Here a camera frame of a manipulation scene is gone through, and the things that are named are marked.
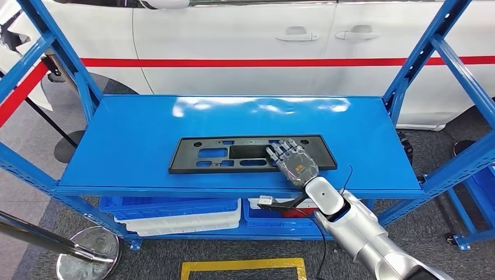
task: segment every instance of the blue metal shelf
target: blue metal shelf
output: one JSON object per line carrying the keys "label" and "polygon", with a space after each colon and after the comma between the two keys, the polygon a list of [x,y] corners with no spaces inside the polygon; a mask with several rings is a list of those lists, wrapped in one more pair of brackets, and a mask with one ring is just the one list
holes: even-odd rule
{"label": "blue metal shelf", "polygon": [[156,95],[105,96],[56,192],[292,197],[298,191],[279,172],[169,174],[168,166],[181,137],[298,134],[323,136],[339,167],[321,175],[336,188],[342,188],[351,164],[347,188],[361,197],[422,193],[379,97]]}
{"label": "blue metal shelf", "polygon": [[[0,143],[0,167],[77,213],[128,240],[138,249],[142,238],[127,232],[80,195],[292,197],[297,194],[280,173],[168,174],[181,137],[220,135],[321,134],[339,168],[324,171],[340,188],[353,165],[348,189],[360,198],[403,198],[380,214],[392,223],[450,190],[495,161],[495,132],[478,140],[419,184],[395,132],[408,86],[437,50],[487,122],[495,127],[495,103],[444,40],[470,0],[445,0],[383,96],[103,96],[41,0],[18,0],[41,38],[0,80],[0,106],[11,90],[49,50],[77,86],[88,129],[60,181],[51,178]],[[478,203],[480,192],[472,193]],[[465,242],[495,236],[495,229],[472,234]],[[318,239],[292,229],[247,227],[153,238]]]}

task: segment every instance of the rectangular cutout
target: rectangular cutout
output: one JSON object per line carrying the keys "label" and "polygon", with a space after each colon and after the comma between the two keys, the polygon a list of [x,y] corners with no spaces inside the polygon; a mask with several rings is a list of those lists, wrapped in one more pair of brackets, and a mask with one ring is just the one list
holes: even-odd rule
{"label": "rectangular cutout", "polygon": [[227,156],[227,148],[208,148],[201,149],[198,158],[224,158]]}
{"label": "rectangular cutout", "polygon": [[233,166],[233,160],[222,160],[220,166]]}
{"label": "rectangular cutout", "polygon": [[209,160],[202,160],[196,163],[197,167],[208,167],[211,166],[211,162]]}
{"label": "rectangular cutout", "polygon": [[265,159],[270,155],[266,152],[268,145],[233,145],[230,146],[230,159]]}
{"label": "rectangular cutout", "polygon": [[266,160],[264,159],[245,159],[240,161],[242,166],[265,166]]}

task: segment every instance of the caster wheel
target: caster wheel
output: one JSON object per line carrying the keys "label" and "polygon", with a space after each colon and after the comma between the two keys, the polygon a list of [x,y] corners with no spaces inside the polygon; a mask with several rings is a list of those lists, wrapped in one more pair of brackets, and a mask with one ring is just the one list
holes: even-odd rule
{"label": "caster wheel", "polygon": [[455,238],[454,238],[454,235],[453,233],[446,233],[445,234],[445,240],[450,244],[450,245],[454,245],[454,246],[457,246],[457,241],[455,241]]}

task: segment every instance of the black cable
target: black cable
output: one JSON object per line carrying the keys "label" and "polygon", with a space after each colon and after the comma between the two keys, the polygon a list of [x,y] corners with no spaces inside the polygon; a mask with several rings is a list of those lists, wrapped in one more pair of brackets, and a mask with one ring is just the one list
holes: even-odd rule
{"label": "black cable", "polygon": [[318,222],[314,218],[312,218],[311,216],[309,216],[304,211],[301,211],[301,210],[297,209],[296,207],[292,207],[292,209],[296,210],[297,212],[299,212],[299,213],[303,214],[304,216],[306,216],[306,218],[310,219],[311,222],[313,222],[315,224],[315,226],[320,230],[320,233],[322,234],[322,239],[323,239],[323,258],[322,258],[322,261],[320,262],[320,266],[318,267],[318,270],[316,271],[315,279],[316,280],[325,280],[324,278],[321,278],[320,277],[320,274],[321,274],[322,268],[323,268],[323,264],[325,263],[325,259],[326,259],[326,238],[325,238],[325,233],[323,232],[322,228],[320,227],[320,225],[318,224]]}
{"label": "black cable", "polygon": [[353,175],[353,171],[354,171],[353,166],[352,165],[349,165],[349,167],[351,168],[351,172],[349,172],[349,176],[347,176],[347,180],[344,183],[344,187],[342,188],[342,191],[340,192],[340,195],[342,195],[344,193],[344,191],[346,190],[347,183],[349,183],[349,179],[351,179],[351,176]]}

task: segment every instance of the blue shelf surface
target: blue shelf surface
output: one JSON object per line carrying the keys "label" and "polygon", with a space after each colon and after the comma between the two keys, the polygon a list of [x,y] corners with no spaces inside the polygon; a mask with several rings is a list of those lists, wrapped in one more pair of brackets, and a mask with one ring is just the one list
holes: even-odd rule
{"label": "blue shelf surface", "polygon": [[182,137],[320,134],[360,198],[423,193],[380,97],[105,96],[56,192],[72,195],[294,197],[280,172],[169,174]]}

